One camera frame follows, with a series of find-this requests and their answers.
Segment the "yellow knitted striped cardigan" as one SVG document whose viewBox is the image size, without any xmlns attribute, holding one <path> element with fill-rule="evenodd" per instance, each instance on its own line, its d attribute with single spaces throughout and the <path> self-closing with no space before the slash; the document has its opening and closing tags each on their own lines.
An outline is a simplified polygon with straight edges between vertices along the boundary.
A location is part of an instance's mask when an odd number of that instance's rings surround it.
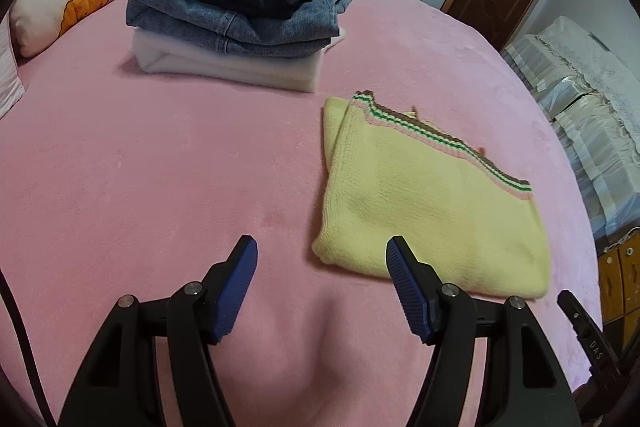
<svg viewBox="0 0 640 427">
<path fill-rule="evenodd" d="M 311 249 L 323 263 L 388 277 L 386 244 L 401 236 L 470 293 L 547 294 L 551 251 L 528 181 L 370 91 L 327 98 L 322 124 L 328 179 Z"/>
</svg>

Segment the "yellow wooden drawer cabinet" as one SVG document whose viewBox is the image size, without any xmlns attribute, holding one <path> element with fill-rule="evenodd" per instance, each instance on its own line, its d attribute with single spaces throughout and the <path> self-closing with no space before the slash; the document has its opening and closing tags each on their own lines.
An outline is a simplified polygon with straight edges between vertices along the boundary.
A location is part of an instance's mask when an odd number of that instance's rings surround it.
<svg viewBox="0 0 640 427">
<path fill-rule="evenodd" d="M 598 258 L 603 322 L 639 309 L 639 228 L 605 247 Z"/>
</svg>

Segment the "lace-covered sofa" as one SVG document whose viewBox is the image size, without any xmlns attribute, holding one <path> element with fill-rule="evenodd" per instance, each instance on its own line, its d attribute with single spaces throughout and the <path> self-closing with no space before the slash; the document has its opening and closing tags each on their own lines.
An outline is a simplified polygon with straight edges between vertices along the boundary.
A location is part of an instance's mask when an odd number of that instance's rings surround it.
<svg viewBox="0 0 640 427">
<path fill-rule="evenodd" d="M 558 136 L 593 237 L 639 222 L 639 79 L 589 31 L 558 17 L 501 52 Z"/>
</svg>

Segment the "folded pale pink garment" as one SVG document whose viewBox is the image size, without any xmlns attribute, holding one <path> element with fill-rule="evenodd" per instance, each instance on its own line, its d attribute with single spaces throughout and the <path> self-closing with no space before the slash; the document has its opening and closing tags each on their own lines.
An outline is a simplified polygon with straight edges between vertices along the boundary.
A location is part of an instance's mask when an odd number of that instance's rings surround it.
<svg viewBox="0 0 640 427">
<path fill-rule="evenodd" d="M 320 51 L 302 58 L 251 57 L 207 51 L 181 40 L 135 29 L 132 52 L 148 74 L 202 76 L 295 92 L 316 91 L 324 54 L 344 40 L 340 28 Z"/>
</svg>

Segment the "folded blue jeans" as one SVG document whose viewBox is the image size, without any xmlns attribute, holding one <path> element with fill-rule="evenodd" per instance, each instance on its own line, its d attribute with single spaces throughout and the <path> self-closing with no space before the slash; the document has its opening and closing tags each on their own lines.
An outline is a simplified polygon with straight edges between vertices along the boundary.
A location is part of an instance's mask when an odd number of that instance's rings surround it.
<svg viewBox="0 0 640 427">
<path fill-rule="evenodd" d="M 302 58 L 340 34 L 350 2 L 312 0 L 287 20 L 270 20 L 195 0 L 128 0 L 126 24 L 227 55 Z"/>
</svg>

